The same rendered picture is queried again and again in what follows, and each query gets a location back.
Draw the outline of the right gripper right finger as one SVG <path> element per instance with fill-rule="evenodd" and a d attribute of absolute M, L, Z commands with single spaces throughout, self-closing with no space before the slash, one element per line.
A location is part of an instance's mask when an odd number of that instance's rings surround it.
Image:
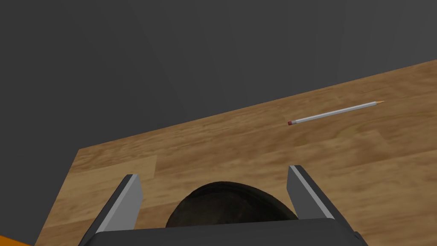
<path fill-rule="evenodd" d="M 348 232 L 353 228 L 301 165 L 288 168 L 286 189 L 299 219 L 334 219 Z"/>

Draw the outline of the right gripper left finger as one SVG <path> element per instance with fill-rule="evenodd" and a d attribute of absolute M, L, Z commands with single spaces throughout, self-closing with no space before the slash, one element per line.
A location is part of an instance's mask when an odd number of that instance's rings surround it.
<path fill-rule="evenodd" d="M 126 175 L 98 213 L 82 241 L 89 241 L 102 231 L 132 230 L 143 201 L 143 190 L 138 174 Z"/>

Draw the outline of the dark brown round object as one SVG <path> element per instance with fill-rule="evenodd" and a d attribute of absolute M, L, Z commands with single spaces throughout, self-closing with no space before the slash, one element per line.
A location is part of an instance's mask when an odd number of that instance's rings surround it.
<path fill-rule="evenodd" d="M 186 196 L 169 216 L 166 227 L 297 219 L 285 204 L 258 188 L 237 182 L 212 182 Z"/>

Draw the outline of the wooden table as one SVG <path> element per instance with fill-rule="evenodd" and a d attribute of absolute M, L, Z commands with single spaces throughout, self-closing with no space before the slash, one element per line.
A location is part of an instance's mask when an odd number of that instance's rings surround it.
<path fill-rule="evenodd" d="M 130 173 L 144 194 L 138 229 L 163 227 L 186 195 L 221 180 L 291 208 L 289 165 L 369 246 L 437 246 L 437 60 L 80 149 L 35 246 L 77 246 Z"/>

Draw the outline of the grey pencil with red eraser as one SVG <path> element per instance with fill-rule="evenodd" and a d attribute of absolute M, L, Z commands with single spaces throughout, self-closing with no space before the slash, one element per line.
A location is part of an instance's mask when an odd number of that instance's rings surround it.
<path fill-rule="evenodd" d="M 362 109 L 362 108 L 375 106 L 375 105 L 381 104 L 383 102 L 384 101 L 374 101 L 374 102 L 369 102 L 369 103 L 365 103 L 365 104 L 361 104 L 361 105 L 355 105 L 355 106 L 348 107 L 348 108 L 343 108 L 343 109 L 339 109 L 339 110 L 335 110 L 335 111 L 317 114 L 317 115 L 313 115 L 313 116 L 309 116 L 309 117 L 305 117 L 305 118 L 301 118 L 301 119 L 291 120 L 291 121 L 288 121 L 287 124 L 288 124 L 288 126 L 291 126 L 291 125 L 295 125 L 298 123 L 303 123 L 303 122 L 307 122 L 307 121 L 311 121 L 311 120 L 315 120 L 315 119 L 320 119 L 323 117 L 328 117 L 328 116 L 332 116 L 332 115 L 336 115 L 336 114 L 341 114 L 341 113 L 345 113 L 345 112 L 349 112 L 349 111 L 354 111 L 354 110 L 358 110 L 358 109 Z"/>

